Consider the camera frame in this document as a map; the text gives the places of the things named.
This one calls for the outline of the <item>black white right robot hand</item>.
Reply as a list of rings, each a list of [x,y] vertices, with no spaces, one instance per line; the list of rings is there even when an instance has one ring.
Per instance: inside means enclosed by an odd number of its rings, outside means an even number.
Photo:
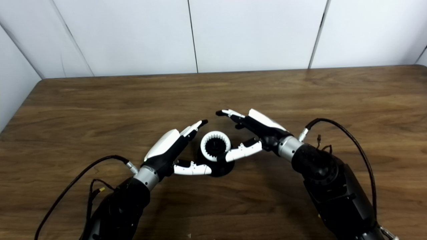
[[[236,129],[248,129],[256,135],[256,138],[242,142],[237,148],[218,155],[219,163],[232,162],[263,150],[272,151],[280,156],[285,139],[292,136],[287,129],[253,108],[247,116],[231,109],[217,111],[216,115],[227,116],[236,123]]]

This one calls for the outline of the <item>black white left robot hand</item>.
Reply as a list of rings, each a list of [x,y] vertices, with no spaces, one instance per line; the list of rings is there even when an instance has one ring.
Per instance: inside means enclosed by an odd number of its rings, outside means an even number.
[[[208,123],[207,119],[200,120],[181,132],[172,129],[166,132],[148,151],[141,168],[151,168],[156,172],[158,181],[171,176],[174,172],[173,163],[195,138],[198,130]]]

